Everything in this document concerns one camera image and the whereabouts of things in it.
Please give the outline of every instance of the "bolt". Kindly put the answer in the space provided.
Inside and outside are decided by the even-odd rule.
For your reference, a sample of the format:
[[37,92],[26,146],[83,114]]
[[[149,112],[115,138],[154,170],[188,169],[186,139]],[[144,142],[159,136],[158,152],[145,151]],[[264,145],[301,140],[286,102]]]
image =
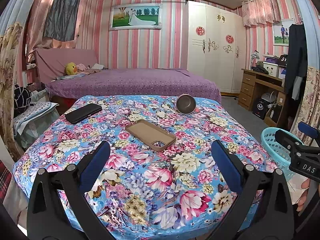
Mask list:
[[283,174],[283,172],[282,172],[282,170],[281,170],[281,169],[276,169],[276,174],[278,174],[278,175],[282,175],[282,174]]
[[253,167],[251,164],[247,164],[247,165],[245,166],[245,169],[246,169],[247,171],[253,171],[253,170],[254,170],[254,167]]
[[39,175],[42,175],[44,173],[45,173],[45,169],[44,168],[41,168],[41,169],[38,170],[38,174]]
[[70,164],[70,165],[68,165],[67,170],[73,171],[75,168],[76,168],[76,166],[74,164]]

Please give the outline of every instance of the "red round sticker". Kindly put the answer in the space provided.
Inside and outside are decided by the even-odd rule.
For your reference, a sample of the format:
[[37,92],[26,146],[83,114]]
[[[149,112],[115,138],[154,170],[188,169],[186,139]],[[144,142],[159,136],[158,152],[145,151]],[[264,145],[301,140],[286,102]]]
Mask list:
[[235,40],[233,39],[233,37],[231,35],[227,35],[226,36],[226,41],[230,44],[232,44]]
[[199,36],[202,36],[205,34],[205,29],[203,27],[197,27],[196,28],[196,33],[199,35]]

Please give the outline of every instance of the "framed picture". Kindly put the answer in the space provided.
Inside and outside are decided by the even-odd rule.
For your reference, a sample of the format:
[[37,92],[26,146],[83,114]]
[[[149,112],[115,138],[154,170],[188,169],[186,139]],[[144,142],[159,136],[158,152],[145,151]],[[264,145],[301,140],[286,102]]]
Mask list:
[[109,30],[161,29],[161,3],[135,3],[111,8]]
[[273,24],[273,45],[289,46],[290,26],[295,24],[294,19],[281,20],[279,23]]

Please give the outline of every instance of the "brown phone case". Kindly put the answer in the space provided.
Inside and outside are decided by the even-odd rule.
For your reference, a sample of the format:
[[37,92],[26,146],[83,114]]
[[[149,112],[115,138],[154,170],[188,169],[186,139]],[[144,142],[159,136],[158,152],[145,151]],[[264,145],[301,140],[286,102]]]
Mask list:
[[[125,130],[137,137],[140,141],[148,145],[156,152],[163,151],[177,139],[174,134],[169,133],[144,119],[140,119],[132,124],[127,125]],[[164,145],[162,147],[158,147],[154,145],[156,142],[161,142]]]

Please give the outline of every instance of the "white wardrobe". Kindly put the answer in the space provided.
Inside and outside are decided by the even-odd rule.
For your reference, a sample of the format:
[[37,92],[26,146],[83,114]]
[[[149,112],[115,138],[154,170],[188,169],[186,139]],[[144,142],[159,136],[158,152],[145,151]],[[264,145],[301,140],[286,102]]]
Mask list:
[[204,3],[189,1],[187,70],[215,82],[220,92],[240,93],[246,59],[243,19]]

